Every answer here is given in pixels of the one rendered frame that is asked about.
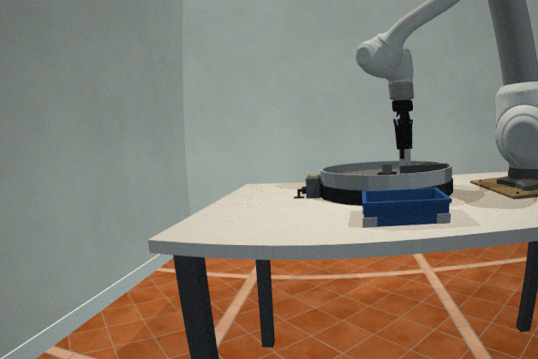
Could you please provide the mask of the blue crate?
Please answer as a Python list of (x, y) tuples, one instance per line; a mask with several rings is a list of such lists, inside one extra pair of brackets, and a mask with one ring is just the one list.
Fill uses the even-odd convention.
[(362, 191), (362, 228), (449, 224), (451, 201), (438, 188)]

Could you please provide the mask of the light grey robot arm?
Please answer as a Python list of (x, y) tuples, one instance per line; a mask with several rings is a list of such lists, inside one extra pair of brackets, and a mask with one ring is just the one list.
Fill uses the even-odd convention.
[[(388, 80), (393, 101), (413, 99), (413, 62), (404, 42), (459, 1), (426, 1), (388, 32), (361, 43), (357, 64)], [(508, 176), (498, 178), (497, 184), (531, 191), (538, 189), (538, 61), (528, 7), (526, 0), (487, 1), (504, 84), (495, 96), (496, 143), (509, 163)]]

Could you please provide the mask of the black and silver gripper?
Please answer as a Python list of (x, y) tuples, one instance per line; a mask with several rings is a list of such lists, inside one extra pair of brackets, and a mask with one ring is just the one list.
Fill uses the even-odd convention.
[(393, 119), (393, 122), (395, 125), (397, 149), (400, 149), (399, 165), (407, 165), (407, 162), (408, 165), (411, 165), (410, 148), (412, 148), (413, 120), (409, 117), (409, 111), (413, 111), (412, 100), (394, 100), (392, 101), (392, 110), (397, 113), (397, 119)]

